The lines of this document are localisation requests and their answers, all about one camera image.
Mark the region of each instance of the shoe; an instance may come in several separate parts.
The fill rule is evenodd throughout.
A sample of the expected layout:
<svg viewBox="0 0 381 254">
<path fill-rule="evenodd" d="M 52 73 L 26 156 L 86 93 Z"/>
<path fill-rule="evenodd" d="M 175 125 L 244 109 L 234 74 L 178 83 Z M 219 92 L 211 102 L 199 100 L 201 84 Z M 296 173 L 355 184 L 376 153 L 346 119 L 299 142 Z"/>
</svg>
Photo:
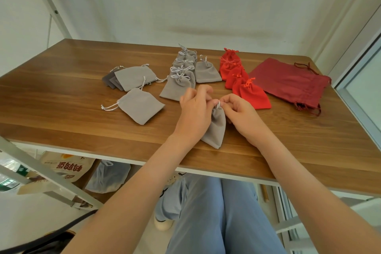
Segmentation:
<svg viewBox="0 0 381 254">
<path fill-rule="evenodd" d="M 183 176 L 186 173 L 181 172 L 174 172 L 174 174 L 167 180 L 167 186 L 172 185 L 177 180 L 181 179 L 181 176 Z"/>
<path fill-rule="evenodd" d="M 158 221 L 154 215 L 154 224 L 157 230 L 167 231 L 173 225 L 173 220 Z"/>
</svg>

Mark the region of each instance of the light blue pants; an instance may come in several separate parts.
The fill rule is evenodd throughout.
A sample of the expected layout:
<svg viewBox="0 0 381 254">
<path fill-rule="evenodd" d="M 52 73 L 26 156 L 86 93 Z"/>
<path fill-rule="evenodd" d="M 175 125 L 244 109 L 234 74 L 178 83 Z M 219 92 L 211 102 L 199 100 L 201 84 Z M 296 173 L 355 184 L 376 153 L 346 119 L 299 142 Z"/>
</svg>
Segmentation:
<svg viewBox="0 0 381 254">
<path fill-rule="evenodd" d="M 286 253 L 252 183 L 187 173 L 160 197 L 155 216 L 177 220 L 168 254 Z"/>
</svg>

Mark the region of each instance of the tabletop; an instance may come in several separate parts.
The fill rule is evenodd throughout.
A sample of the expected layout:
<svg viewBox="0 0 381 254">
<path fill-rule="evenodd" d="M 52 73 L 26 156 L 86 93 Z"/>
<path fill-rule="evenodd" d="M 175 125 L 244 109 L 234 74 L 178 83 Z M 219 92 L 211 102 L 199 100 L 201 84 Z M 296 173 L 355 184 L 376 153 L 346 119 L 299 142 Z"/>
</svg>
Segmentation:
<svg viewBox="0 0 381 254">
<path fill-rule="evenodd" d="M 165 107 L 145 125 L 117 109 L 105 112 L 125 95 L 101 78 L 115 66 L 150 64 L 165 78 L 178 47 L 65 39 L 0 78 L 0 136 L 37 145 L 66 148 L 136 161 L 146 161 L 173 132 L 181 108 L 159 97 L 165 83 L 143 88 Z M 197 49 L 219 68 L 223 50 Z M 303 56 L 239 52 L 249 73 L 266 58 L 293 64 L 311 63 Z M 224 82 L 210 83 L 213 98 L 231 93 Z M 272 109 L 258 110 L 275 135 L 324 185 L 333 189 L 381 194 L 381 153 L 330 86 L 320 100 L 319 117 L 269 95 Z M 200 141 L 182 167 L 274 180 L 260 152 L 227 124 L 216 150 Z"/>
</svg>

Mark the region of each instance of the white wall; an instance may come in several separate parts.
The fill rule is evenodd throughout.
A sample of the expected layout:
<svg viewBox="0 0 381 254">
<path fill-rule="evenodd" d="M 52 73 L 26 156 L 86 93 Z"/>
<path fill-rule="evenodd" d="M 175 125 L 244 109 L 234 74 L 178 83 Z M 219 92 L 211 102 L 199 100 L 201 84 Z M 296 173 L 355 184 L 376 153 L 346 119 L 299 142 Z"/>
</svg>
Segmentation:
<svg viewBox="0 0 381 254">
<path fill-rule="evenodd" d="M 169 46 L 179 42 L 316 58 L 350 1 L 54 0 L 74 38 Z M 362 12 L 364 19 L 374 12 L 369 7 L 369 12 Z M 355 24 L 354 31 L 363 23 Z M 352 35 L 345 43 L 355 38 Z M 338 54 L 345 49 L 340 47 Z"/>
<path fill-rule="evenodd" d="M 47 49 L 49 20 L 42 0 L 0 0 L 0 76 Z M 50 36 L 63 39 L 59 30 Z"/>
<path fill-rule="evenodd" d="M 346 89 L 381 130 L 381 51 L 347 85 Z"/>
</svg>

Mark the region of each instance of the black cable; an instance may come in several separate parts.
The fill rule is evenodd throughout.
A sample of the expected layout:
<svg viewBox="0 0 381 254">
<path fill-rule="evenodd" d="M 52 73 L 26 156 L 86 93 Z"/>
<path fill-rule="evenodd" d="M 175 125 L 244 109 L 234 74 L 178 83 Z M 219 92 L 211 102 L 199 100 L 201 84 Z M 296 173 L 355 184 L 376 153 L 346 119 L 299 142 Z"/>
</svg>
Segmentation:
<svg viewBox="0 0 381 254">
<path fill-rule="evenodd" d="M 61 235 L 66 230 L 69 230 L 75 224 L 78 224 L 79 222 L 81 222 L 82 220 L 86 219 L 87 217 L 93 215 L 97 211 L 98 211 L 98 209 L 90 211 L 89 213 L 86 213 L 85 215 L 75 219 L 74 221 L 70 222 L 69 224 L 65 225 L 64 227 L 62 227 L 62 228 L 60 228 L 60 229 L 58 229 L 58 230 L 56 230 L 50 234 L 45 235 L 44 237 L 38 238 L 34 241 L 31 241 L 31 242 L 28 242 L 25 244 L 21 244 L 19 246 L 15 246 L 15 247 L 12 247 L 9 249 L 0 250 L 0 254 L 16 254 L 16 253 L 20 253 L 20 252 L 26 251 L 26 250 L 31 249 L 31 248 L 38 247 L 41 244 L 49 242 L 50 240 L 54 239 L 58 235 Z"/>
</svg>

